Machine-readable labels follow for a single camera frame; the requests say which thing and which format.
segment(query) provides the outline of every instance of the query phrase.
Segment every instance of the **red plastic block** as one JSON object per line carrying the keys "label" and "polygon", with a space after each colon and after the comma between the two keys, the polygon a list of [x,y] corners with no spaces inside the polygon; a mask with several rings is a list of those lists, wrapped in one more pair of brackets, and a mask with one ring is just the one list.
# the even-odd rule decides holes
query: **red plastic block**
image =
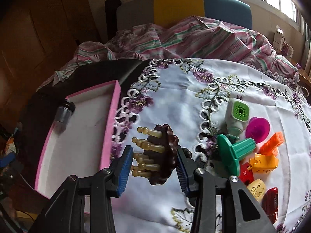
{"label": "red plastic block", "polygon": [[252,173],[252,170],[247,170],[247,167],[249,167],[249,163],[246,162],[245,164],[240,163],[240,180],[245,184],[249,185],[254,181],[254,175]]}
{"label": "red plastic block", "polygon": [[277,212],[279,209],[277,187],[271,188],[265,193],[262,199],[262,208],[267,214],[270,221],[272,223],[275,223],[277,219]]}

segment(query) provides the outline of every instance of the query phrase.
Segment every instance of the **green grille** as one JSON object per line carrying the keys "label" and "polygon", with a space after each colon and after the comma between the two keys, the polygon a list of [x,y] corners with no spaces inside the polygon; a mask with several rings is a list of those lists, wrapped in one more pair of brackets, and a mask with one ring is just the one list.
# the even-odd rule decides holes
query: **green grille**
{"label": "green grille", "polygon": [[234,118],[246,122],[249,115],[249,107],[241,102],[235,102],[233,105],[232,115]]}

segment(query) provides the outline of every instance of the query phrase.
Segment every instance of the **striped blanket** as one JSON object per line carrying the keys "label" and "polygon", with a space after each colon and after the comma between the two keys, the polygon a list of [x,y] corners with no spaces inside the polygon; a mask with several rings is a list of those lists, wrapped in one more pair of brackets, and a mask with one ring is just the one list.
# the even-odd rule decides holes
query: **striped blanket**
{"label": "striped blanket", "polygon": [[192,16],[170,29],[155,24],[122,30],[108,43],[84,42],[74,57],[41,86],[67,79],[79,66],[115,59],[220,59],[251,66],[295,87],[298,70],[276,51],[264,35],[211,18]]}

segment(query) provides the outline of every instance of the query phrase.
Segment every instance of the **window frame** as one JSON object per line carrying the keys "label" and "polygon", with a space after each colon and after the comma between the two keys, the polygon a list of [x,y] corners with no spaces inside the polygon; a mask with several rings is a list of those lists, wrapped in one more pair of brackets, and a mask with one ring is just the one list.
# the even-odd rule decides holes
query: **window frame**
{"label": "window frame", "polygon": [[239,0],[241,2],[245,2],[245,3],[252,3],[254,5],[257,5],[271,13],[273,13],[274,15],[278,16],[279,18],[281,18],[283,21],[287,22],[288,24],[290,24],[292,27],[294,27],[297,31],[299,31],[299,17],[300,17],[300,13],[296,7],[296,22],[291,19],[290,17],[288,17],[287,15],[285,15],[282,11],[281,11],[281,0],[279,0],[279,5],[280,5],[280,9],[278,10],[277,8],[273,7],[272,5],[268,4],[266,0]]}

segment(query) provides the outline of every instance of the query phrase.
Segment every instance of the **orange plastic block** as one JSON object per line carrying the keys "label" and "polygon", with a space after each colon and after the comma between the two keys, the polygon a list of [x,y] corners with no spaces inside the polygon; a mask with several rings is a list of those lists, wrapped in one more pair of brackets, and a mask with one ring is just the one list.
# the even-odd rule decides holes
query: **orange plastic block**
{"label": "orange plastic block", "polygon": [[265,156],[255,153],[255,157],[249,160],[247,170],[252,170],[253,173],[267,173],[277,168],[279,160],[274,156]]}
{"label": "orange plastic block", "polygon": [[277,156],[277,147],[284,142],[283,133],[281,131],[273,134],[270,139],[260,147],[259,153],[266,156]]}

